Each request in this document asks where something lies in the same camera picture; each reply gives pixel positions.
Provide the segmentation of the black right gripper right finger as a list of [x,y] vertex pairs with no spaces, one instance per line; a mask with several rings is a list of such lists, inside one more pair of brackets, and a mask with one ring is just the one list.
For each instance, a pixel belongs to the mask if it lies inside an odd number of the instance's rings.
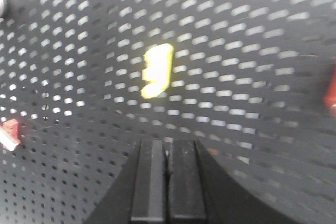
[[201,179],[193,141],[175,140],[169,154],[169,219],[205,221]]

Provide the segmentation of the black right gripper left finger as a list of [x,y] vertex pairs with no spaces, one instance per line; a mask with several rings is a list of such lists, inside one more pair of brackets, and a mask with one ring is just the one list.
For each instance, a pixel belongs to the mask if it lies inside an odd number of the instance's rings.
[[130,220],[166,220],[166,156],[161,141],[141,142]]

